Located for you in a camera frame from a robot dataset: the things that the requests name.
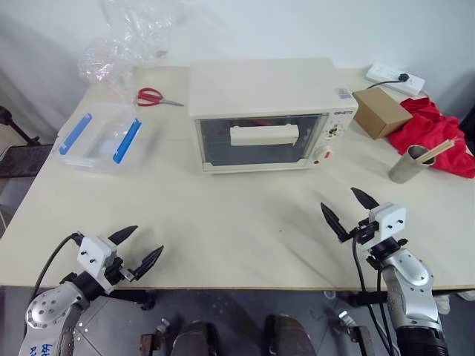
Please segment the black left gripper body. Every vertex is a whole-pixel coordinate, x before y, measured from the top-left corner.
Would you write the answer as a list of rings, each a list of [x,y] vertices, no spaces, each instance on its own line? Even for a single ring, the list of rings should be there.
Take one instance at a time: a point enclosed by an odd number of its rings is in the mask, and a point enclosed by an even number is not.
[[[112,264],[105,270],[105,279],[112,285],[115,286],[122,280],[127,280],[129,282],[134,280],[133,273],[123,266],[123,259],[120,257],[115,257]]]

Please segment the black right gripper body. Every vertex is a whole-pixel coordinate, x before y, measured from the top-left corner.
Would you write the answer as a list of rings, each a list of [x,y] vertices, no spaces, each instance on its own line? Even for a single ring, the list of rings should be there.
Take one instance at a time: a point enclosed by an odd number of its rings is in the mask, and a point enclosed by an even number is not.
[[[360,221],[350,233],[351,239],[354,239],[359,244],[365,244],[375,237],[375,233],[379,230],[379,223],[370,221],[368,218]]]

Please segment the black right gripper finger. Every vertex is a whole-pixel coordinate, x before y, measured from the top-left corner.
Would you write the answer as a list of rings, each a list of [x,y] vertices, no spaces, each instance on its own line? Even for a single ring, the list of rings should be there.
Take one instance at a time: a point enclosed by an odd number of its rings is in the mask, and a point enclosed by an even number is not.
[[[344,243],[350,240],[352,237],[350,234],[345,230],[342,224],[339,222],[339,218],[336,214],[324,203],[320,204],[322,214],[324,215],[324,219],[327,222],[327,225],[333,230],[336,234],[338,240],[341,243]]]
[[[351,191],[353,192],[359,203],[365,209],[372,210],[379,206],[379,203],[373,197],[371,197],[369,194],[365,193],[361,189],[352,187]]]

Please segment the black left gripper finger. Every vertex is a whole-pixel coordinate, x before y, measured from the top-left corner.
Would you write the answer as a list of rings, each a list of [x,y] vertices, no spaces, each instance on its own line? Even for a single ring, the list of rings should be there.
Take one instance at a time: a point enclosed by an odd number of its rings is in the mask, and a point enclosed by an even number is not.
[[[134,280],[142,278],[155,265],[163,250],[164,245],[154,249],[142,260],[141,264],[136,269],[131,270]]]
[[[125,240],[127,240],[137,230],[137,228],[138,228],[137,225],[131,225],[126,228],[123,228],[119,231],[114,232],[109,237],[109,240],[115,245],[120,245]]]

